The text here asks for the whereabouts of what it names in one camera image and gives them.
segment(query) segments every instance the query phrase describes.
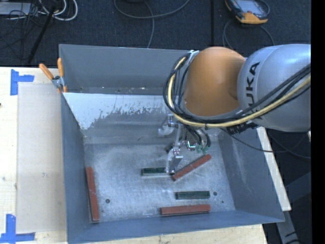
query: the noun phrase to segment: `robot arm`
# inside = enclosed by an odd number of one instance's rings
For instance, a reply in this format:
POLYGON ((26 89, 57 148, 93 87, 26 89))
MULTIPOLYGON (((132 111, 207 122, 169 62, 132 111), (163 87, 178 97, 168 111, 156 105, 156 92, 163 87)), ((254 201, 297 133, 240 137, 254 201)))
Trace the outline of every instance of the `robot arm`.
POLYGON ((307 132, 310 57, 308 44, 270 46, 247 59, 230 49, 210 47, 190 64, 176 64, 166 81, 164 99, 174 116, 192 127, 243 128, 253 123, 307 132), (185 82, 179 84, 176 74, 184 65, 185 82))

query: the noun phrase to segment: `green bar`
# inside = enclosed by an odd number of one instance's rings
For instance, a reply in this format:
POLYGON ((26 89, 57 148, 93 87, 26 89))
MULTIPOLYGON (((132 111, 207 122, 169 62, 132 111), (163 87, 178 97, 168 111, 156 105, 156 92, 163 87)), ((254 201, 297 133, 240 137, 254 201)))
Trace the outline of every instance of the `green bar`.
POLYGON ((194 199, 209 199, 209 191, 196 191, 196 192, 176 192, 176 200, 194 200, 194 199))

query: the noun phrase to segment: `white cable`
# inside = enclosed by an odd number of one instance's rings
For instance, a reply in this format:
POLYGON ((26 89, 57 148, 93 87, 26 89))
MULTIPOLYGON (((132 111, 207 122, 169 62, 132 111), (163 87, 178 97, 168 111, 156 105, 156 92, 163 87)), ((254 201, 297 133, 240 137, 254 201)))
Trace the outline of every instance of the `white cable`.
MULTIPOLYGON (((77 1, 76 0, 72 0, 72 1, 73 1, 74 5, 75 5, 75 14, 72 17, 70 17, 70 18, 60 18, 60 17, 57 17, 57 15, 62 14, 66 10, 66 8, 67 8, 67 2, 66 2, 66 0, 63 0, 63 2, 64 2, 64 9, 62 11, 58 12, 58 13, 55 13, 53 15, 53 18, 56 19, 56 20, 60 20, 60 21, 71 21, 71 20, 75 19, 77 17, 77 15, 78 15, 78 5, 77 5, 77 1)), ((39 13, 48 15, 50 12, 45 8, 45 6, 42 3, 42 0, 39 0, 39 2, 41 3, 43 10, 45 11, 45 13, 44 12, 39 12, 39 13)))
POLYGON ((71 21, 73 19, 75 19, 78 15, 78 5, 77 5, 77 1, 76 0, 72 0, 74 5, 75 5, 75 14, 70 17, 70 18, 59 18, 59 17, 56 17, 56 16, 53 16, 55 19, 57 20, 60 20, 60 21, 71 21))
MULTIPOLYGON (((39 2, 40 2, 40 4, 42 5, 42 8, 43 8, 43 10, 45 11, 45 13, 44 13, 44 12, 38 12, 38 13, 49 15, 50 12, 49 12, 49 11, 46 9, 46 7, 43 5, 42 0, 39 0, 39 2)), ((67 1, 66 1, 66 0, 63 0, 63 3, 64 3, 64 8, 62 9, 62 11, 61 11, 61 12, 58 12, 58 13, 54 13, 54 15, 60 15, 60 14, 62 14, 62 13, 66 10, 66 8, 67 8, 67 1)))

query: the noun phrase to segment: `bin floor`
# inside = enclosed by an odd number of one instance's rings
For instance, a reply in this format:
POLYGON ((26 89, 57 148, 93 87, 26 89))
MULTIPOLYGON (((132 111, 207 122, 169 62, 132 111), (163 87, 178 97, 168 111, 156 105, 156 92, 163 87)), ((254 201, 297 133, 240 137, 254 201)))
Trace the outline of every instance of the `bin floor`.
MULTIPOLYGON (((85 144, 85 165, 94 171, 100 221, 159 216, 159 208, 210 204, 211 212, 235 210, 222 155, 212 138, 212 159, 177 181, 170 176, 141 176, 142 168, 165 167, 163 144, 85 144), (176 200, 175 192, 210 191, 209 199, 176 200)), ((178 170, 202 156, 181 148, 178 170)))

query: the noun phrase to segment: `yellow cable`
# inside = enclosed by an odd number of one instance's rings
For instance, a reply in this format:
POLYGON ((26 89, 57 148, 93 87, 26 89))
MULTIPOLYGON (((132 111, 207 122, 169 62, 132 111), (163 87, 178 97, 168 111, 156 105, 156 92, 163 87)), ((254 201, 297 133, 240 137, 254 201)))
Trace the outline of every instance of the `yellow cable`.
MULTIPOLYGON (((235 126, 244 122, 247 122, 249 120, 252 120, 254 118, 257 118, 269 111, 271 111, 272 109, 276 108, 277 106, 281 105, 282 103, 284 103, 286 100, 288 100, 293 94, 295 94, 298 90, 300 90, 301 88, 303 88, 304 86, 306 86, 308 83, 310 83, 311 80, 311 75, 309 75, 307 77, 307 79, 305 79, 301 84, 299 84, 299 86, 297 86, 295 89, 293 89, 292 91, 290 91, 288 94, 284 95, 282 98, 278 99, 277 101, 275 101, 274 103, 270 104, 267 107, 262 108, 261 110, 254 112, 253 114, 250 114, 246 117, 240 118, 238 120, 235 121, 229 121, 229 122, 224 122, 224 123, 220 123, 220 124, 209 124, 209 123, 198 123, 198 122, 193 122, 193 121, 188 121, 186 119, 183 119, 182 117, 180 117, 179 115, 173 113, 173 115, 176 117, 177 120, 179 120, 180 122, 182 122, 183 124, 189 125, 189 126, 193 126, 193 127, 208 127, 208 128, 223 128, 223 127, 230 127, 230 126, 235 126)), ((168 104, 174 108, 174 104, 172 102, 172 84, 174 82, 175 79, 175 74, 171 77, 170 81, 169 81, 169 86, 168 86, 168 104)))

